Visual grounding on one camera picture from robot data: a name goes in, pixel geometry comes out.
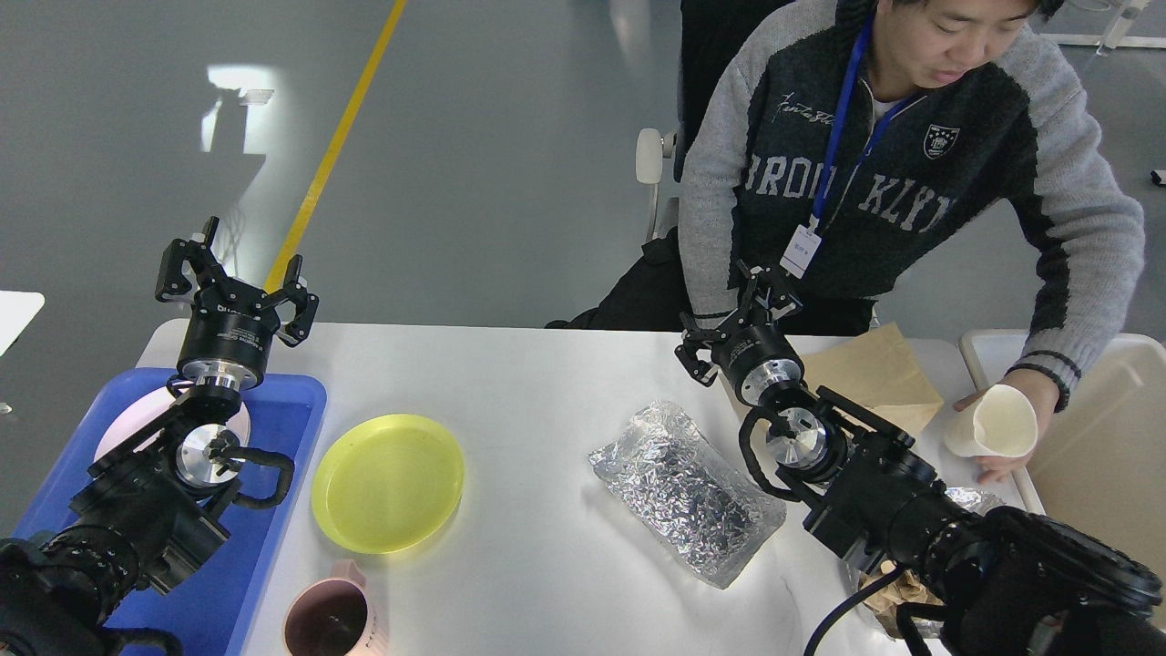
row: aluminum foil package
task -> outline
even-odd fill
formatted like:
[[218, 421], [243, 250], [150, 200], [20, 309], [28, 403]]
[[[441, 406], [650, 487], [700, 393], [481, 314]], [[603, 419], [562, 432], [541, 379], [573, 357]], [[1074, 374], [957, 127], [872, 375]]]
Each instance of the aluminum foil package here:
[[729, 465], [672, 402], [637, 412], [589, 460], [663, 545], [722, 590], [786, 519], [785, 503]]

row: chest emblem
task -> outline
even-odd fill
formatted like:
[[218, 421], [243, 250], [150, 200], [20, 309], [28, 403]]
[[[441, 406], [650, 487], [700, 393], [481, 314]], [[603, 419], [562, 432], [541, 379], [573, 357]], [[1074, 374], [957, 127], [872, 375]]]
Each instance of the chest emblem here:
[[927, 136], [923, 137], [923, 154], [927, 158], [937, 160], [947, 154], [960, 136], [958, 127], [943, 127], [932, 124], [927, 127]]

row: chair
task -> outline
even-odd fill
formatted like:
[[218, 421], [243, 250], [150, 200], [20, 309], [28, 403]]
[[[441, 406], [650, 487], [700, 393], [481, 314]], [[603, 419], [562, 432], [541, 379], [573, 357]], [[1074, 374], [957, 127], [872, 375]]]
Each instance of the chair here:
[[663, 160], [673, 160], [673, 178], [680, 182], [684, 154], [704, 119], [704, 110], [725, 66], [766, 16], [793, 0], [682, 0], [680, 82], [676, 85], [676, 129], [663, 135], [646, 127], [635, 142], [635, 178], [651, 189], [648, 228], [651, 241], [676, 225], [680, 199], [669, 197], [659, 207]]

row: white plate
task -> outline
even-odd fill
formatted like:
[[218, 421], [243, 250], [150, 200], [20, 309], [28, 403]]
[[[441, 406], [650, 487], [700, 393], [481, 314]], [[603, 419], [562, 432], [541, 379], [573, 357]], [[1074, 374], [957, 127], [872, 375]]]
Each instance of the white plate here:
[[[174, 403], [174, 397], [170, 396], [169, 390], [166, 388], [159, 388], [153, 393], [143, 396], [142, 398], [135, 401], [129, 408], [122, 411], [113, 424], [105, 430], [105, 435], [101, 436], [101, 442], [97, 445], [97, 452], [93, 453], [93, 461], [97, 463], [103, 456], [110, 452], [113, 447], [124, 443], [126, 438], [133, 436], [140, 431], [146, 424], [157, 418], [159, 415], [170, 408]], [[239, 437], [240, 444], [246, 445], [248, 438], [251, 437], [251, 415], [247, 412], [246, 404], [239, 405], [239, 412], [234, 417], [226, 421], [226, 428], [231, 430], [236, 436]], [[157, 433], [150, 436], [145, 443], [141, 444], [134, 451], [141, 451], [147, 445], [154, 442]]]

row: pink mug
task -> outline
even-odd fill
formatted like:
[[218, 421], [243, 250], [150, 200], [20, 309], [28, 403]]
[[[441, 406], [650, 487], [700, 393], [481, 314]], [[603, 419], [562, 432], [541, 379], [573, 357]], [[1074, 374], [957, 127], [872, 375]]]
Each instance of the pink mug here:
[[353, 560], [337, 560], [329, 578], [300, 593], [283, 620], [292, 656], [385, 656], [388, 632], [365, 592]]

